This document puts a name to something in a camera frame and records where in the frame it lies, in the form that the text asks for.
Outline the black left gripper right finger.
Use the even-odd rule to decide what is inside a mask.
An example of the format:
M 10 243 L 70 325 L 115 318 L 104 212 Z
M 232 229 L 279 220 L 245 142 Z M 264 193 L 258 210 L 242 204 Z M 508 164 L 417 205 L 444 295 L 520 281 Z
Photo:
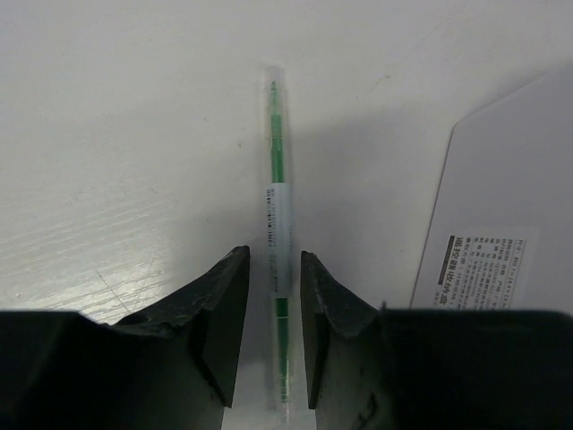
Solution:
M 319 429 L 569 429 L 572 319 L 374 308 L 301 255 L 308 405 Z

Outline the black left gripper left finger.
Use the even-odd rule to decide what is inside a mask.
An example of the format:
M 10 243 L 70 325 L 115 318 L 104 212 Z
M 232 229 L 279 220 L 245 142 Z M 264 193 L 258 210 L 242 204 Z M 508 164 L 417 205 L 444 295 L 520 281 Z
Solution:
M 233 402 L 250 278 L 238 246 L 114 324 L 1 314 L 4 429 L 219 429 Z

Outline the green pen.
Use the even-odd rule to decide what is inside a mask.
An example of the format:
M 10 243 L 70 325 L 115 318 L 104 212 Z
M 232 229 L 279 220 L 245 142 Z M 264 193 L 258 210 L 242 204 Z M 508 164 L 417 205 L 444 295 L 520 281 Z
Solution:
M 281 424 L 290 420 L 290 301 L 294 289 L 293 215 L 288 166 L 287 99 L 284 74 L 265 73 L 265 138 L 269 146 L 269 185 L 265 190 L 269 292 L 272 301 L 273 372 Z

